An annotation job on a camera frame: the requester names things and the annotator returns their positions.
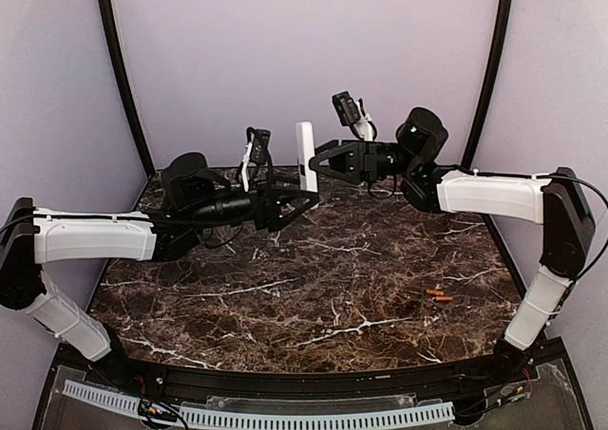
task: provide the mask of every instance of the black curved frame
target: black curved frame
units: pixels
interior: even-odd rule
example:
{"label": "black curved frame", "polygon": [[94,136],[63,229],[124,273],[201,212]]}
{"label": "black curved frame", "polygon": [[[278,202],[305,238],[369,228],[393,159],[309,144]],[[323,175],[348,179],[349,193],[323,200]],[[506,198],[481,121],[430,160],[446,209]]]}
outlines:
{"label": "black curved frame", "polygon": [[143,134],[142,123],[137,113],[137,107],[133,99],[133,92],[131,91],[131,85],[126,73],[126,67],[124,66],[123,53],[121,51],[121,43],[118,38],[118,31],[116,29],[116,21],[114,20],[114,10],[112,9],[112,0],[98,0],[99,11],[102,16],[102,22],[104,24],[105,41],[107,42],[107,51],[112,61],[112,67],[114,68],[114,77],[116,78],[116,85],[121,94],[121,100],[123,101],[124,113],[129,123],[131,135],[137,152],[142,162],[143,170],[145,171],[148,178],[154,176],[156,168],[154,162],[152,162],[152,156],[150,155],[150,149],[145,141],[145,135]]}
{"label": "black curved frame", "polygon": [[482,136],[482,131],[484,130],[487,110],[489,109],[490,101],[492,100],[494,84],[496,83],[496,76],[498,75],[501,57],[503,56],[504,39],[506,37],[506,29],[509,22],[511,1],[512,0],[499,0],[498,3],[496,23],[494,24],[494,35],[492,36],[490,53],[487,57],[487,66],[485,67],[484,83],[482,84],[482,91],[479,95],[475,117],[466,142],[463,160],[461,161],[461,165],[467,169],[470,169],[473,159],[475,158],[475,152],[477,151],[479,140]]}

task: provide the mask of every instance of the black cable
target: black cable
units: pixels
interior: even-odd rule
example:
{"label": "black cable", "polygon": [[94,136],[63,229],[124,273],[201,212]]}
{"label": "black cable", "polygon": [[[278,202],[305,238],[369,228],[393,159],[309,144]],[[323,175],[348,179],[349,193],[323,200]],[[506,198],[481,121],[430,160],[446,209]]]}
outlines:
{"label": "black cable", "polygon": [[386,199],[390,199],[391,197],[393,197],[395,195],[395,193],[397,192],[397,176],[392,176],[392,191],[390,192],[390,194],[386,197],[380,197],[375,195],[372,191],[371,191],[371,187],[373,186],[373,183],[368,183],[368,195],[370,195],[371,197],[373,197],[374,199],[379,199],[379,200],[386,200]]}
{"label": "black cable", "polygon": [[35,215],[26,215],[26,216],[21,216],[19,218],[13,219],[12,221],[8,222],[7,224],[5,224],[4,226],[2,226],[0,228],[0,234],[2,234],[6,230],[12,228],[13,226],[18,225],[19,223],[23,223],[24,221],[28,221],[35,217],[36,217]]}
{"label": "black cable", "polygon": [[172,405],[165,403],[165,402],[161,402],[159,400],[154,400],[154,399],[149,399],[147,397],[144,397],[141,394],[138,393],[134,393],[134,392],[129,392],[126,391],[124,389],[122,389],[121,387],[117,386],[116,384],[114,384],[113,382],[111,382],[105,374],[103,374],[101,371],[99,371],[95,365],[89,364],[88,365],[89,369],[93,370],[95,373],[97,373],[97,375],[104,380],[110,387],[114,387],[115,389],[118,389],[119,391],[121,391],[122,393],[124,393],[125,395],[130,395],[131,397],[136,397],[140,400],[145,400],[147,402],[151,402],[153,404],[156,404],[158,406],[160,406],[161,408],[165,409],[171,416],[174,416],[178,421],[181,422],[181,425],[183,425],[184,430],[189,430],[189,426],[188,426],[188,422],[185,421],[185,419],[181,416],[180,412],[175,409]]}
{"label": "black cable", "polygon": [[237,238],[237,237],[240,235],[240,233],[242,233],[242,232],[243,232],[243,225],[241,224],[241,225],[238,227],[238,231],[237,231],[237,233],[236,233],[236,234],[234,234],[232,237],[230,237],[228,240],[224,240],[223,242],[219,242],[219,243],[218,243],[218,244],[216,244],[216,245],[210,245],[210,244],[208,243],[208,241],[209,241],[209,239],[211,238],[211,236],[213,235],[213,228],[212,228],[212,230],[211,230],[211,235],[209,235],[209,236],[208,236],[208,237],[205,239],[205,241],[204,241],[203,245],[204,245],[204,246],[205,246],[205,248],[206,248],[206,249],[208,249],[208,250],[215,250],[215,249],[217,249],[217,248],[223,247],[224,245],[228,245],[228,244],[229,244],[230,242],[232,242],[232,241],[233,241],[235,238]]}
{"label": "black cable", "polygon": [[463,410],[461,410],[461,411],[459,411],[459,412],[455,413],[455,416],[456,416],[456,417],[464,417],[464,418],[466,418],[466,417],[477,416],[477,415],[479,415],[479,414],[486,413],[487,411],[489,411],[489,410],[490,410],[490,409],[489,409],[489,406],[488,406],[486,409],[481,410],[481,411],[479,411],[479,412],[477,412],[477,413],[474,413],[474,414],[472,414],[472,415],[467,415],[467,414],[465,414],[467,411],[470,411],[471,409],[475,409],[477,406],[479,406],[480,404],[482,404],[482,403],[483,403],[483,402],[485,402],[486,400],[490,400],[491,398],[496,397],[498,394],[500,394],[500,393],[502,392],[503,388],[505,388],[505,387],[507,387],[507,386],[509,385],[509,383],[511,383],[511,378],[509,378],[509,379],[508,379],[508,380],[507,380],[505,383],[503,383],[503,385],[499,386],[499,387],[498,387],[498,388],[497,388],[497,389],[496,389],[494,392],[492,392],[491,394],[489,394],[489,395],[487,395],[487,396],[484,396],[482,399],[480,399],[480,400],[478,400],[478,401],[474,402],[473,404],[471,404],[471,405],[470,405],[470,406],[468,406],[467,408],[465,408],[465,409],[463,409]]}

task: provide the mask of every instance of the marble surface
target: marble surface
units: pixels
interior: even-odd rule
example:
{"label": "marble surface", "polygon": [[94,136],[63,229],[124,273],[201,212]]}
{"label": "marble surface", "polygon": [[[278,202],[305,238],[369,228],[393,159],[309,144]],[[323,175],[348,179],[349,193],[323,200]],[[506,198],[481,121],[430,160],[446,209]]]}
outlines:
{"label": "marble surface", "polygon": [[[247,225],[177,262],[113,261],[91,314],[132,358],[171,365],[364,371],[491,351],[520,296],[478,215],[421,214],[325,178],[319,189],[319,208],[280,233]],[[162,196],[155,178],[141,208]]]}

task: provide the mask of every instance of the wire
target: wire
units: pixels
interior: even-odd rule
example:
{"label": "wire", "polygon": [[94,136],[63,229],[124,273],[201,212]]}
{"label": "wire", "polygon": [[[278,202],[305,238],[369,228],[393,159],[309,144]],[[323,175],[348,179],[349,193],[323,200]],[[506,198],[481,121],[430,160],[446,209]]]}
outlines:
{"label": "wire", "polygon": [[380,200],[385,200],[385,199],[390,199],[391,197],[393,197],[395,195],[395,193],[397,192],[397,176],[392,176],[392,191],[390,192],[390,194],[386,197],[380,197],[378,195],[375,195],[372,191],[371,191],[371,187],[373,186],[373,183],[368,183],[368,195],[370,195],[371,197],[373,197],[374,199],[380,199]]}
{"label": "wire", "polygon": [[531,392],[532,391],[532,378],[530,377],[530,373],[525,368],[522,369],[522,372],[523,372],[523,375],[525,376],[525,378],[528,380],[527,386]]}
{"label": "wire", "polygon": [[236,234],[234,234],[232,237],[230,237],[228,240],[224,240],[223,242],[219,242],[219,243],[218,243],[218,244],[216,244],[216,245],[210,245],[210,244],[208,243],[208,241],[209,241],[209,239],[210,239],[210,238],[213,236],[213,228],[212,228],[212,229],[211,229],[211,234],[210,234],[210,235],[209,235],[209,236],[208,236],[208,237],[205,239],[205,241],[204,241],[204,246],[205,246],[205,248],[206,248],[206,249],[208,249],[208,250],[215,250],[215,249],[217,249],[217,248],[223,247],[224,245],[228,245],[228,244],[229,244],[230,242],[232,242],[232,241],[233,241],[235,238],[237,238],[237,237],[240,235],[240,233],[242,233],[242,232],[243,232],[243,225],[241,224],[241,225],[238,227],[238,231],[237,231],[237,233],[236,233]]}
{"label": "wire", "polygon": [[463,409],[462,411],[459,411],[459,412],[458,412],[458,413],[456,413],[455,415],[456,415],[457,417],[460,417],[460,418],[469,418],[469,417],[477,416],[477,415],[479,415],[479,414],[484,414],[484,413],[486,413],[487,411],[490,411],[491,406],[488,406],[486,409],[483,409],[483,410],[481,410],[481,411],[479,411],[479,412],[477,412],[477,413],[474,413],[474,414],[469,414],[469,415],[468,415],[468,414],[466,414],[466,412],[467,412],[467,411],[470,411],[471,409],[475,409],[477,406],[479,406],[479,405],[480,405],[480,404],[482,404],[483,402],[485,402],[485,401],[487,401],[487,400],[490,400],[490,399],[492,399],[492,398],[496,397],[498,394],[500,394],[500,393],[501,393],[501,391],[503,390],[503,388],[504,388],[504,387],[506,387],[506,386],[508,386],[508,385],[509,385],[509,383],[510,383],[510,382],[511,382],[511,378],[509,378],[509,379],[508,379],[508,380],[507,380],[505,383],[503,383],[503,385],[499,386],[499,387],[498,387],[498,388],[497,388],[497,389],[496,389],[494,392],[492,392],[491,394],[489,394],[489,395],[487,395],[487,396],[484,396],[482,399],[480,399],[480,400],[478,400],[478,401],[474,402],[474,403],[473,403],[473,404],[471,404],[469,407],[467,407],[467,408]]}
{"label": "wire", "polygon": [[[114,387],[114,388],[118,389],[125,395],[137,397],[140,400],[146,400],[148,402],[151,402],[153,404],[160,406],[161,408],[164,408],[164,410],[166,410],[171,416],[174,416],[178,421],[181,422],[181,425],[183,425],[184,430],[189,430],[190,427],[188,426],[188,422],[186,422],[186,420],[181,416],[180,412],[177,409],[175,409],[172,405],[165,403],[165,402],[158,401],[158,400],[148,399],[147,397],[144,397],[143,394],[128,392],[128,391],[122,389],[121,387],[117,386],[113,382],[111,382],[104,373],[102,373],[95,367],[95,365],[89,364],[88,367],[89,367],[89,369],[91,369],[95,373],[97,373],[97,376],[99,376],[102,380],[104,380],[110,387]],[[145,381],[143,380],[143,378],[141,376],[139,378],[142,379],[142,387],[143,387],[143,390],[145,390]]]}
{"label": "wire", "polygon": [[26,215],[26,216],[21,216],[19,218],[13,219],[12,221],[8,222],[7,224],[5,224],[4,226],[2,226],[0,228],[0,234],[3,233],[4,231],[7,231],[8,229],[18,225],[19,223],[23,223],[24,221],[33,219],[34,217],[35,217],[35,215]]}

